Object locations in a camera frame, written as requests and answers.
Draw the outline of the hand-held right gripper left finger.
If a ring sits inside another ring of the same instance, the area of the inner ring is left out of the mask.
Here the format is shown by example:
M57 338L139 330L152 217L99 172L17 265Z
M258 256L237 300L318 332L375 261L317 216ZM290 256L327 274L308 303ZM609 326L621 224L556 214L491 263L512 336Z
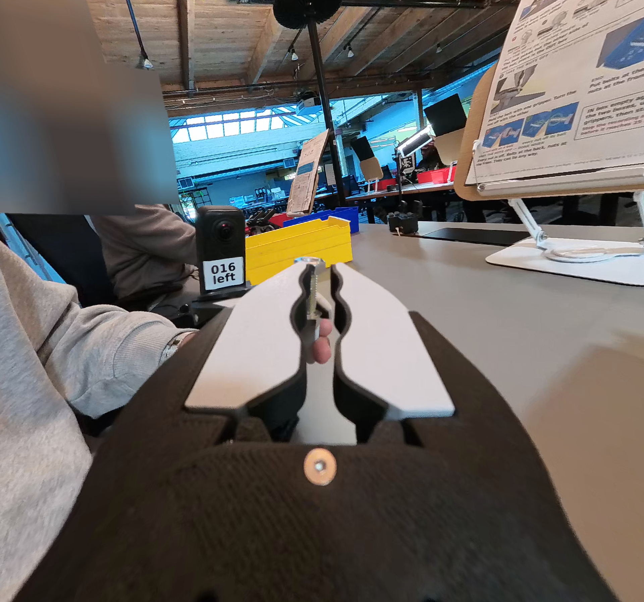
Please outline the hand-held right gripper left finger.
M310 264L296 262L217 317L215 339L184 407L268 429L293 421L307 394Z

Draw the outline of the person's left hand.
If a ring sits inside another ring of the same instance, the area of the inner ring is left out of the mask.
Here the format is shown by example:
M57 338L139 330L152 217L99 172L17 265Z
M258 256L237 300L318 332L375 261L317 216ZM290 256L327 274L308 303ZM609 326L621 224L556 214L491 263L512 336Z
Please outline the person's left hand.
M332 356L329 336L332 322L328 318L310 320L302 333L305 361L308 365L326 364Z

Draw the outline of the black clamp base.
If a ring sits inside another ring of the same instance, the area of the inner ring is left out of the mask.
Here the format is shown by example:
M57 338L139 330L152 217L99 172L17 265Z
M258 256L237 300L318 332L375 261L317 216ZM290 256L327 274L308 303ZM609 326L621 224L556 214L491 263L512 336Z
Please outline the black clamp base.
M397 210L388 213L387 224L391 233L399 236L416 235L419 232L419 219L423 218L423 203L412 202L411 210L405 200L399 201Z

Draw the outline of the black desk mat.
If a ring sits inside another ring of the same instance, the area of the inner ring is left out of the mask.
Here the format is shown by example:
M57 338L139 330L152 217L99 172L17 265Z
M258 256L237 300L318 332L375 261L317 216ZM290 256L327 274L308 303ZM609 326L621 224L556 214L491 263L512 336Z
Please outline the black desk mat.
M528 234L518 230L466 229L454 227L434 230L427 234L418 235L417 237L447 242L508 247L528 239Z

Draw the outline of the silver hex bolt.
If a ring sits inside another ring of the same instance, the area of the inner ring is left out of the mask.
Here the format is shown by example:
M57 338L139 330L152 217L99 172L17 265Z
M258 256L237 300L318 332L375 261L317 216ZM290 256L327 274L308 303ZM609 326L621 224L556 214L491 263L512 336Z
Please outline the silver hex bolt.
M326 262L321 258L301 256L294 259L294 263L303 262L313 268L309 279L309 295L307 298L307 319L318 320L316 314L316 297L318 296L318 278L326 270Z

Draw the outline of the person's grey hoodie torso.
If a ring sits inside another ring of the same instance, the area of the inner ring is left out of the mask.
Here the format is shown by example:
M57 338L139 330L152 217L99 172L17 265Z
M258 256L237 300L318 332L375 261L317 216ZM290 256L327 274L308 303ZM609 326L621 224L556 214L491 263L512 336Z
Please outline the person's grey hoodie torso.
M1 245L1 600L59 534L91 454L49 362L79 308Z

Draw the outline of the brown cardboard board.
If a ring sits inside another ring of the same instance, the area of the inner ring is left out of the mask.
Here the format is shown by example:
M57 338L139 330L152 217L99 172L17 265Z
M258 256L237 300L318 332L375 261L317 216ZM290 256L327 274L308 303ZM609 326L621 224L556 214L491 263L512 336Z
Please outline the brown cardboard board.
M288 216L299 217L312 212L319 183L318 169L331 133L331 130L327 129L303 143L296 176L292 180L288 195Z

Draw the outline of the yellow plastic bin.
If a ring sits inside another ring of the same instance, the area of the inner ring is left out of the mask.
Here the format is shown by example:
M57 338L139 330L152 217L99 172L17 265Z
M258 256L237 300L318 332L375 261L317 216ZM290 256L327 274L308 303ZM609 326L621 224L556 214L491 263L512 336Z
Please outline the yellow plastic bin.
M246 239L246 279L258 285L292 265L295 259L319 258L326 267L352 260L348 220L312 220Z

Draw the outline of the blue plastic bin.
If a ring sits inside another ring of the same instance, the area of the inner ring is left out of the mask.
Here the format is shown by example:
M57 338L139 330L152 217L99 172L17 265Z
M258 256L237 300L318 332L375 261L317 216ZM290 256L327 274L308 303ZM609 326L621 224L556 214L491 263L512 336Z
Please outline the blue plastic bin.
M334 210L319 211L310 215L287 219L283 222L283 228L314 220L328 220L330 217L348 221L352 235L359 232L359 209L356 206L337 207Z

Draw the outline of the black board stand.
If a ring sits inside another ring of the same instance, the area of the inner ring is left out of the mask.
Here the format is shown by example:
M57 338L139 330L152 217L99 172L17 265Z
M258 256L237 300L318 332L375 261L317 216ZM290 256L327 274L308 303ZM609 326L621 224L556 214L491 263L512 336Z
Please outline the black board stand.
M374 155L373 149L366 137L353 139L350 146L359 160L360 171L366 182L380 181L384 177L382 167Z
M459 95L442 99L425 108L424 113L431 126L440 160L446 165L457 162L467 120Z

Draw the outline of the black office chair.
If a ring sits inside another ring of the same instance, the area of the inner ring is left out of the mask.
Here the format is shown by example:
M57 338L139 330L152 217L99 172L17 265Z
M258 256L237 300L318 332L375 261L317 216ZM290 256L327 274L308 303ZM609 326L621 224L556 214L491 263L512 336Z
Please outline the black office chair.
M118 299L108 277L99 236L83 215L8 213L17 232L67 283L76 288L83 307L112 304L145 310L181 284L165 284Z

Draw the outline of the printed instruction sheet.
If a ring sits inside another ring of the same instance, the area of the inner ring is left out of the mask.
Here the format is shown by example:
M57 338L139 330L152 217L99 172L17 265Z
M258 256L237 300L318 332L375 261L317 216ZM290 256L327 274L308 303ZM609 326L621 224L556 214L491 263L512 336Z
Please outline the printed instruction sheet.
M466 178L484 195L643 188L643 0L521 0Z

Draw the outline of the grey desk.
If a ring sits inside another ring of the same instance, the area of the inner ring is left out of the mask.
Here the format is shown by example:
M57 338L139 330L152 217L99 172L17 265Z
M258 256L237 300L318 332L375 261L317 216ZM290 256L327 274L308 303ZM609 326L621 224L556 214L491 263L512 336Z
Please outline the grey desk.
M361 225L352 249L502 394L598 569L642 601L643 289L498 267L497 247L384 225Z

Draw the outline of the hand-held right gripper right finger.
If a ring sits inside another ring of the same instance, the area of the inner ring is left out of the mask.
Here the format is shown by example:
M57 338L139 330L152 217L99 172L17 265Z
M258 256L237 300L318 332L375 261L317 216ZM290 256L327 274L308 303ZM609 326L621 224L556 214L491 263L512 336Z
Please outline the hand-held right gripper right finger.
M333 394L356 431L380 421L447 418L455 405L407 307L365 275L331 268L335 303Z

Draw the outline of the person's left forearm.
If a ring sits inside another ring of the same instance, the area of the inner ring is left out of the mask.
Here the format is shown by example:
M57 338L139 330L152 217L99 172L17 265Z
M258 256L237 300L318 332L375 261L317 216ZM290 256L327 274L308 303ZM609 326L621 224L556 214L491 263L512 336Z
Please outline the person's left forearm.
M93 419L126 405L195 330L148 312L72 303L39 350L53 386Z

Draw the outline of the white light bar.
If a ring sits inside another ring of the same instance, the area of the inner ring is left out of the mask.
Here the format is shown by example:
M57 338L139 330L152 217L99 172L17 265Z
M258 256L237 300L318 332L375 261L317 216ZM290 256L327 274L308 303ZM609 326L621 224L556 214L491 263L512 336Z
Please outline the white light bar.
M400 157L410 157L417 150L433 142L434 134L431 125L425 126L422 130L417 131L406 140L400 142L396 147L397 155Z

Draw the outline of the wooden office desk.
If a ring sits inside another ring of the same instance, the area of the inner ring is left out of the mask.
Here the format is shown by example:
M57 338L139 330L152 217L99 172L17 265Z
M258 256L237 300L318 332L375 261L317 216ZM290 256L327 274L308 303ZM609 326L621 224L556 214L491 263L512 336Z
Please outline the wooden office desk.
M434 183L422 183L422 184L410 184L402 187L402 191L396 189L384 190L384 191L369 191L360 193L357 195L351 195L345 198L347 205L357 205L363 207L366 211L367 221L369 224L377 224L379 218L375 215L375 206L377 203L387 202L392 198L393 202L398 203L398 200L401 198L407 202L411 203L411 200L408 200L408 197L415 198L419 196L419 199L423 199L425 196L428 196L431 193L443 193L448 191L453 191L455 188L453 182L446 182L443 184L434 184Z

